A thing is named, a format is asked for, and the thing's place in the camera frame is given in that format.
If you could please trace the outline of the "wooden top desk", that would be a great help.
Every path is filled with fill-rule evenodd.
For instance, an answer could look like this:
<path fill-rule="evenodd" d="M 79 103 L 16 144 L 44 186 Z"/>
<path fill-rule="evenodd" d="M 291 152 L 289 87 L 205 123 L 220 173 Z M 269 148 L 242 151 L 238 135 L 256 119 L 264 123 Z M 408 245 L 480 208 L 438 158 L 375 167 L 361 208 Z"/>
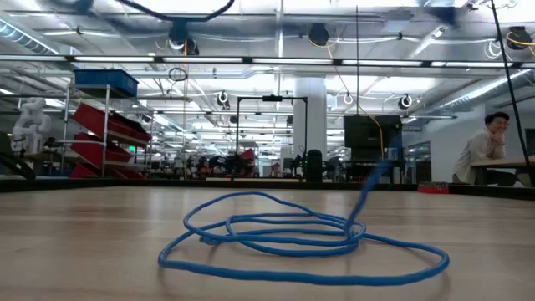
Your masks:
<path fill-rule="evenodd" d="M 528 160 L 528 165 L 520 159 L 474 161 L 471 163 L 471 168 L 476 172 L 475 184 L 515 186 L 520 183 L 524 187 L 534 187 L 535 156 L 529 156 Z"/>

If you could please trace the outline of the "white column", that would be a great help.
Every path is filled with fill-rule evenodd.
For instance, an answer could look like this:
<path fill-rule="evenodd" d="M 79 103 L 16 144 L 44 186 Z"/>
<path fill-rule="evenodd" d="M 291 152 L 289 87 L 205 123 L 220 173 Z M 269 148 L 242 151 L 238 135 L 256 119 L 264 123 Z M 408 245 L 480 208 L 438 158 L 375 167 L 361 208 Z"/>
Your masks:
<path fill-rule="evenodd" d="M 322 152 L 323 161 L 327 155 L 327 90 L 324 77 L 297 77 L 294 80 L 293 97 L 308 97 L 308 149 Z M 303 157 L 304 113 L 301 100 L 293 102 L 293 153 Z"/>

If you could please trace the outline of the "red screwdriver bit set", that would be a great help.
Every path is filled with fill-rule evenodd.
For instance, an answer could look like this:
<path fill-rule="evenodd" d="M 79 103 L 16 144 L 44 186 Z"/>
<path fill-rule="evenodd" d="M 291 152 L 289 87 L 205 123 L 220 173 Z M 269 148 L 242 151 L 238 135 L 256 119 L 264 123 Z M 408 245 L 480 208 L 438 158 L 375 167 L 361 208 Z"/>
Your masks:
<path fill-rule="evenodd" d="M 449 194 L 450 189 L 447 182 L 427 181 L 418 185 L 417 191 L 426 194 Z"/>

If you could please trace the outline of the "blue plastic bin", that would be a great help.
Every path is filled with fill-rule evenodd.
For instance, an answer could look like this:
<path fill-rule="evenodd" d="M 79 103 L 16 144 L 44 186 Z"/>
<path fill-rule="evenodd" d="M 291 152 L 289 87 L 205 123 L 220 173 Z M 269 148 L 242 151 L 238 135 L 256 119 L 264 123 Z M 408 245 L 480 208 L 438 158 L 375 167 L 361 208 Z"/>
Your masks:
<path fill-rule="evenodd" d="M 74 87 L 86 94 L 102 97 L 110 90 L 110 98 L 135 98 L 138 81 L 122 69 L 76 69 Z"/>

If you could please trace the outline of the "thin black slanted pole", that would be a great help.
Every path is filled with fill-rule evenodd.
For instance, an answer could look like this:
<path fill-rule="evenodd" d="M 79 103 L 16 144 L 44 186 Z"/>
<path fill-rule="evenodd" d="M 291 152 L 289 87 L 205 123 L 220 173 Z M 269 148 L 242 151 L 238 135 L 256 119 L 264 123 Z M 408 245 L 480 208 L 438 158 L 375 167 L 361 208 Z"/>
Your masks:
<path fill-rule="evenodd" d="M 514 92 L 514 88 L 513 88 L 513 84 L 512 84 L 512 76 L 511 76 L 510 67 L 509 67 L 509 60 L 507 58 L 507 53 L 506 53 L 506 50 L 505 50 L 505 44 L 504 44 L 503 36 L 502 36 L 502 30 L 501 30 L 501 26 L 500 26 L 500 23 L 499 23 L 499 20 L 498 20 L 498 16 L 497 16 L 497 8 L 496 8 L 496 4 L 495 4 L 494 0 L 490 0 L 490 3 L 491 3 L 491 10 L 492 10 L 492 15 L 493 15 L 495 27 L 496 27 L 496 30 L 497 30 L 497 38 L 498 38 L 498 43 L 500 45 L 500 50 L 501 50 L 501 55 L 502 55 L 502 62 L 504 64 L 505 75 L 506 75 L 506 78 L 507 78 L 508 91 L 509 91 L 510 99 L 511 99 L 511 102 L 512 102 L 514 120 L 515 120 L 515 123 L 516 123 L 516 126 L 517 126 L 517 136 L 518 136 L 518 139 L 520 141 L 520 145 L 521 145 L 521 149 L 522 149 L 522 157 L 523 157 L 524 163 L 525 163 L 526 168 L 527 168 L 530 184 L 532 185 L 532 187 L 535 188 L 535 167 L 532 166 L 531 161 L 530 161 L 530 159 L 529 159 L 529 157 L 527 155 L 526 142 L 525 142 L 524 134 L 523 134 L 523 131 L 522 131 L 522 123 L 521 123 L 521 120 L 520 120 L 520 115 L 519 115 L 519 111 L 518 111 L 518 107 L 517 107 L 517 100 L 516 100 L 516 97 L 515 97 L 515 92 Z"/>

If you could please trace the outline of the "thin black rig frame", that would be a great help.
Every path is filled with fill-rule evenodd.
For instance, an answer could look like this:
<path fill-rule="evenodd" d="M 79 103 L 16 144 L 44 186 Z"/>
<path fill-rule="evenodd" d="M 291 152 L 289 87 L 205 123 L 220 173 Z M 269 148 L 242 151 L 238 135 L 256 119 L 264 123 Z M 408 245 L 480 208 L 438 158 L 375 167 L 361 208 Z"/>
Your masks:
<path fill-rule="evenodd" d="M 239 153 L 240 149 L 240 112 L 241 112 L 241 102 L 244 100 L 261 100 L 263 102 L 273 102 L 278 103 L 282 102 L 283 100 L 301 100 L 305 105 L 305 113 L 304 113 L 304 152 L 307 152 L 308 149 L 308 97 L 293 97 L 293 96 L 280 96 L 280 95 L 264 95 L 264 96 L 248 96 L 248 97 L 237 97 L 237 123 L 236 123 L 236 140 L 235 140 L 235 152 L 236 155 Z"/>

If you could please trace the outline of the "black cylindrical stand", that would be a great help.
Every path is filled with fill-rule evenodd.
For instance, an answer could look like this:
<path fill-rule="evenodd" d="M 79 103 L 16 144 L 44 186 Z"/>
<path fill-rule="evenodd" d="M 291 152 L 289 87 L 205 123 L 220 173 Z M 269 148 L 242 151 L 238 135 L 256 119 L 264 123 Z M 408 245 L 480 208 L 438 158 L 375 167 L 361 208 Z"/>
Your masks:
<path fill-rule="evenodd" d="M 306 182 L 321 183 L 323 179 L 323 156 L 320 150 L 312 149 L 307 154 Z"/>

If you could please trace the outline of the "person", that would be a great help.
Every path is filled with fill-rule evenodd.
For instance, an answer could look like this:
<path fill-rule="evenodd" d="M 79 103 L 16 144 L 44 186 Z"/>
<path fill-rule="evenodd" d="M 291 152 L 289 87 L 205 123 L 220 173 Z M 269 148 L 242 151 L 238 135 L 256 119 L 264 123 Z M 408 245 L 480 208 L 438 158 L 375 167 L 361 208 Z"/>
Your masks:
<path fill-rule="evenodd" d="M 510 172 L 477 171 L 472 162 L 500 160 L 506 157 L 505 132 L 510 116 L 496 112 L 485 117 L 485 127 L 474 134 L 466 143 L 456 161 L 452 182 L 466 185 L 514 186 L 517 176 Z"/>

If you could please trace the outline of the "black aluminium table frame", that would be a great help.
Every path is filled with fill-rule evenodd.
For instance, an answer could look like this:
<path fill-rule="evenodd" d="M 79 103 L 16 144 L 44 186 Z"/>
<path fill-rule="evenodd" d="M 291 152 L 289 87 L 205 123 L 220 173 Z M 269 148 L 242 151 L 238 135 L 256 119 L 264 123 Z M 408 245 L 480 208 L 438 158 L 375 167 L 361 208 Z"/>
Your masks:
<path fill-rule="evenodd" d="M 298 181 L 173 181 L 173 180 L 130 180 L 111 178 L 87 179 L 37 179 L 26 181 L 19 179 L 0 179 L 0 193 L 22 191 L 67 190 L 79 188 L 97 188 L 112 186 L 133 187 L 180 187 L 180 188 L 223 188 L 223 189 L 275 189 L 275 190 L 340 190 L 360 191 L 364 188 L 359 183 L 309 183 Z M 535 202 L 535 188 L 516 188 L 499 186 L 449 185 L 452 195 L 484 196 Z"/>

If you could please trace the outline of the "black cabinet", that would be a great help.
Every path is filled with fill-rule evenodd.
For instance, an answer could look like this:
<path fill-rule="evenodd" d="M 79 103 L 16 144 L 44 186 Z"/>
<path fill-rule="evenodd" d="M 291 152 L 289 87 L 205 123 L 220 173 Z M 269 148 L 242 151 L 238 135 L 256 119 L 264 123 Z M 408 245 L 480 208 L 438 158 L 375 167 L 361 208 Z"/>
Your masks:
<path fill-rule="evenodd" d="M 344 162 L 348 181 L 364 182 L 382 161 L 388 168 L 382 176 L 399 183 L 405 167 L 402 148 L 402 123 L 398 115 L 351 115 L 344 117 L 344 146 L 349 159 Z"/>

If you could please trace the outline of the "metal rack with red bins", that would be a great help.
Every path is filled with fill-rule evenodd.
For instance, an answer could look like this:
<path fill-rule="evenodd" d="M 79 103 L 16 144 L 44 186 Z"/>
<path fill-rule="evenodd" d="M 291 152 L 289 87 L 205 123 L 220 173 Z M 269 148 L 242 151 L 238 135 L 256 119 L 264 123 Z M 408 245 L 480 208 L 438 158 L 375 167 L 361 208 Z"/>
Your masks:
<path fill-rule="evenodd" d="M 125 95 L 108 84 L 81 89 L 103 98 L 104 107 L 80 104 L 74 112 L 73 121 L 86 131 L 63 142 L 79 157 L 69 177 L 144 180 L 150 165 L 146 159 L 138 161 L 137 155 L 139 150 L 147 149 L 152 136 L 142 124 L 111 108 L 113 99 L 122 99 Z"/>

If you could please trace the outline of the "thin black upright pole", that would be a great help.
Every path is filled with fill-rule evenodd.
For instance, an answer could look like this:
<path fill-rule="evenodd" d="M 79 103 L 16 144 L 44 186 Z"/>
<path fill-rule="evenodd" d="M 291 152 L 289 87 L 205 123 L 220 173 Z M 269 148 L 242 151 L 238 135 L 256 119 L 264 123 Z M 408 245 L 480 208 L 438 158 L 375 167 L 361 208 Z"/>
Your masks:
<path fill-rule="evenodd" d="M 360 71 L 359 71 L 359 61 L 360 61 L 360 56 L 359 56 L 359 5 L 358 4 L 355 4 L 355 41 L 356 41 L 356 45 L 355 45 L 355 49 L 356 49 L 356 61 L 357 61 L 357 66 L 356 66 L 356 87 L 357 87 L 357 90 L 356 90 L 356 101 L 355 101 L 355 108 L 356 108 L 356 115 L 359 115 L 359 111 L 360 111 L 360 106 L 359 106 L 359 88 L 360 88 Z"/>

